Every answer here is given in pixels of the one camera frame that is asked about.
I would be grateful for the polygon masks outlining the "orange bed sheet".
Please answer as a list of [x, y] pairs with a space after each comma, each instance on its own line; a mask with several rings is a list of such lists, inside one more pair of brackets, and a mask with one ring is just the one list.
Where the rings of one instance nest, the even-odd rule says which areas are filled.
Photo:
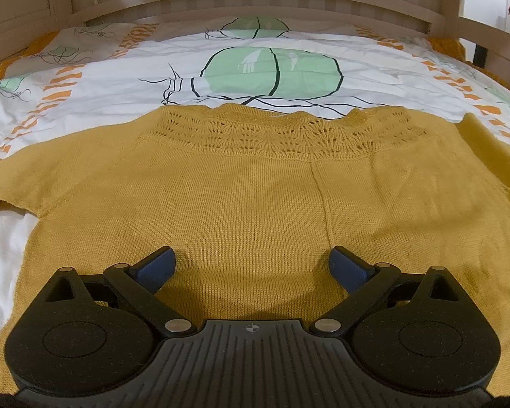
[[58, 31], [51, 31], [41, 36], [37, 37], [36, 40], [33, 40], [27, 47], [15, 53], [14, 55], [2, 60], [0, 62], [0, 80], [5, 78], [6, 71], [9, 66], [11, 66], [14, 62], [32, 56], [37, 53], [41, 53], [43, 49], [56, 38], [58, 35]]

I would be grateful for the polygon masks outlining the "white leaf-print duvet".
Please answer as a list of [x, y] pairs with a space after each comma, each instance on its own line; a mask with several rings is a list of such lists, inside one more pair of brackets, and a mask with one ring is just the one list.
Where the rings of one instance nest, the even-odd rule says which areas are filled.
[[[0, 161], [31, 145], [135, 121], [162, 107], [226, 104], [335, 120], [402, 107], [459, 122], [474, 115], [510, 145], [510, 89], [439, 51], [436, 40], [292, 31], [272, 18], [217, 21], [173, 37], [163, 25], [67, 29], [0, 80]], [[0, 208], [0, 390], [13, 383], [2, 347], [37, 217]]]

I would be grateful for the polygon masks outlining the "mustard yellow knit sweater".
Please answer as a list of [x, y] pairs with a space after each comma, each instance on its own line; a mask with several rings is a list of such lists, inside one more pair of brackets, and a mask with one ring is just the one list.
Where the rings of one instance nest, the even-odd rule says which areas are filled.
[[510, 145], [470, 113], [162, 107], [1, 160], [3, 207], [38, 219], [14, 317], [62, 266], [99, 273], [169, 246], [158, 297], [193, 322], [311, 322], [344, 297], [327, 264], [343, 246], [408, 273], [448, 268], [498, 334], [489, 388], [510, 394]]

